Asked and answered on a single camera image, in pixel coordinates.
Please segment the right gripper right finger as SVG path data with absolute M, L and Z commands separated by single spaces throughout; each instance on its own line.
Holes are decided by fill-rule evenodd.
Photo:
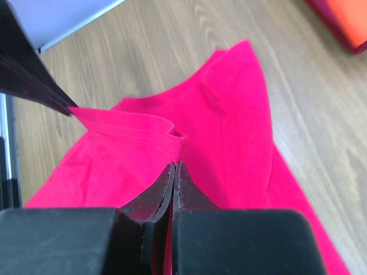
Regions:
M 184 163 L 173 187 L 173 274 L 325 274 L 313 231 L 291 210 L 222 210 Z

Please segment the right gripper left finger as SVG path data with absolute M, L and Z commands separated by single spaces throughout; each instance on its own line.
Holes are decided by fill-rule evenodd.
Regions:
M 2 274 L 163 274 L 175 165 L 125 206 L 1 211 Z

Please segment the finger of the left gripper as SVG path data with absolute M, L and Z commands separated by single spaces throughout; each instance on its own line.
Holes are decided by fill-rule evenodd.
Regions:
M 71 109 L 77 107 L 33 50 L 8 1 L 1 1 L 1 92 L 66 116 L 73 115 Z

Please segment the crimson t shirt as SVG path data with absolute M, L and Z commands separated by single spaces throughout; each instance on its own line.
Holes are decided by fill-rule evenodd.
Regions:
M 183 83 L 110 110 L 73 107 L 87 132 L 28 208 L 123 207 L 170 163 L 222 209 L 293 209 L 328 274 L 349 270 L 273 141 L 266 82 L 248 41 L 215 51 Z

